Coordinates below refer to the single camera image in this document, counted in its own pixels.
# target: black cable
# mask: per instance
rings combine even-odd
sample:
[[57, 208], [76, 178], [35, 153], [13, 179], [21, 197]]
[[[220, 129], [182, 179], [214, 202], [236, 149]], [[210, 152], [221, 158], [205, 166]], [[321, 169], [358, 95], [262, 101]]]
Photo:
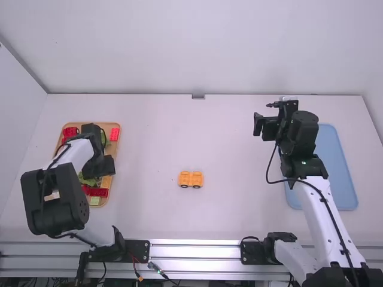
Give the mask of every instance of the black cable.
[[355, 272], [355, 268], [354, 268], [354, 266], [352, 264], [351, 258], [349, 256], [349, 251], [346, 248], [346, 244], [345, 244], [345, 242], [343, 240], [341, 231], [339, 230], [339, 227], [338, 227], [338, 225], [337, 225], [337, 223], [335, 221], [334, 215], [331, 212], [331, 209], [330, 209], [330, 206], [329, 206], [329, 204], [327, 202], [327, 199], [323, 196], [322, 192], [318, 188], [316, 188], [315, 186], [310, 184], [309, 182], [306, 182], [306, 181], [303, 181], [303, 180], [300, 180], [300, 179], [296, 179], [296, 178], [281, 179], [279, 181], [269, 181], [269, 169], [270, 169], [271, 161], [273, 160], [276, 148], [277, 148], [277, 144], [274, 146], [274, 149], [273, 149], [273, 152], [271, 154], [271, 158], [270, 158], [270, 161], [269, 161], [269, 164], [268, 164], [268, 168], [266, 169], [266, 182], [268, 184], [278, 184], [280, 182], [300, 182], [301, 184], [308, 185], [309, 187], [311, 187], [313, 190], [315, 190], [319, 194], [319, 196], [321, 197], [321, 202], [324, 203], [324, 205], [325, 205], [325, 207], [326, 207], [326, 209], [327, 209], [327, 211], [328, 211], [328, 213], [330, 215], [330, 218], [331, 218], [331, 221], [332, 221], [332, 223], [334, 225], [336, 233], [337, 233], [337, 235], [339, 237], [339, 240], [341, 241], [341, 246], [343, 248], [343, 252], [346, 255], [346, 259], [348, 261], [348, 265], [349, 265], [349, 267], [351, 269], [351, 273], [352, 273], [353, 279], [355, 281], [355, 286], [359, 287], [358, 278], [357, 278], [357, 275], [356, 275], [356, 272]]
[[293, 277], [293, 275], [290, 273], [290, 280], [288, 281], [288, 285], [287, 285], [287, 287], [292, 286], [292, 284], [293, 284], [293, 280], [294, 280], [294, 277]]
[[72, 232], [70, 232], [70, 233], [65, 233], [65, 234], [63, 234], [63, 235], [49, 236], [49, 237], [52, 238], [52, 239], [60, 239], [60, 238], [63, 238], [63, 237], [68, 237], [68, 236], [69, 236], [70, 238], [76, 238], [76, 239], [78, 239], [79, 241], [84, 242], [84, 243], [90, 245], [90, 247], [92, 247], [92, 248], [93, 248], [93, 247], [94, 247], [94, 248], [97, 248], [97, 245], [95, 245], [94, 243], [92, 243], [92, 242], [90, 242], [90, 241], [88, 241], [88, 240], [82, 238], [81, 236], [79, 236], [79, 235], [77, 235], [77, 234], [75, 234], [75, 233], [72, 233]]
[[107, 265], [105, 264], [105, 262], [102, 262], [102, 265], [104, 265], [104, 274], [102, 275], [102, 277], [98, 280], [97, 282], [97, 285], [99, 285], [102, 281], [102, 279], [105, 278], [105, 275], [107, 275]]

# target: blue mat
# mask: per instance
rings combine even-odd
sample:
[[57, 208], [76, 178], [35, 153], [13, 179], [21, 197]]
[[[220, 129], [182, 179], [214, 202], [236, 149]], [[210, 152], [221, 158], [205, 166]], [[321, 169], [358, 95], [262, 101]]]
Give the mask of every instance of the blue mat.
[[[322, 159], [329, 173], [331, 191], [338, 210], [355, 210], [358, 198], [348, 171], [341, 142], [336, 129], [329, 124], [320, 124], [314, 153]], [[294, 191], [285, 182], [285, 193], [288, 205], [294, 209], [302, 209]]]

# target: orange toy car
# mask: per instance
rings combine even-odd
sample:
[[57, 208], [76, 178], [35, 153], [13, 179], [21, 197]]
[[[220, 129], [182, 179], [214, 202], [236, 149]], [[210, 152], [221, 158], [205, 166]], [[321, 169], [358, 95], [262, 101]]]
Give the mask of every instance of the orange toy car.
[[203, 186], [203, 173], [183, 171], [178, 177], [178, 185], [184, 188], [201, 188]]

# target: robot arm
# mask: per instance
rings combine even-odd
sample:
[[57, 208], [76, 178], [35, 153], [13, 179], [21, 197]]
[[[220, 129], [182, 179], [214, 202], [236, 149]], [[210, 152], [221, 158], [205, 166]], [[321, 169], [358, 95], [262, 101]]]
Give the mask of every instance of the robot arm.
[[78, 173], [84, 178], [115, 174], [114, 160], [104, 155], [101, 129], [85, 124], [81, 133], [66, 141], [52, 161], [42, 169], [22, 175], [21, 185], [28, 227], [36, 235], [75, 237], [93, 247], [112, 246], [120, 238], [116, 228], [103, 228], [89, 217], [89, 204]]
[[263, 241], [266, 257], [284, 264], [300, 286], [382, 286], [383, 273], [369, 269], [353, 244], [335, 206], [327, 170], [314, 154], [319, 130], [318, 117], [298, 110], [296, 97], [282, 97], [266, 105], [279, 108], [277, 117], [254, 113], [254, 136], [275, 141], [282, 174], [298, 196], [311, 237], [316, 259], [296, 242], [291, 233], [269, 233]]

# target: white wall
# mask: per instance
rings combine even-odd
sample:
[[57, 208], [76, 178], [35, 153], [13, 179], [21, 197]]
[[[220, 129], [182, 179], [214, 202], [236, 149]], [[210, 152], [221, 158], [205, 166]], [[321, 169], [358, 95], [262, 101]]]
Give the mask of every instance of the white wall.
[[4, 0], [0, 34], [52, 93], [363, 94], [382, 138], [382, 11], [381, 0]]
[[1, 214], [47, 97], [1, 43], [0, 97]]

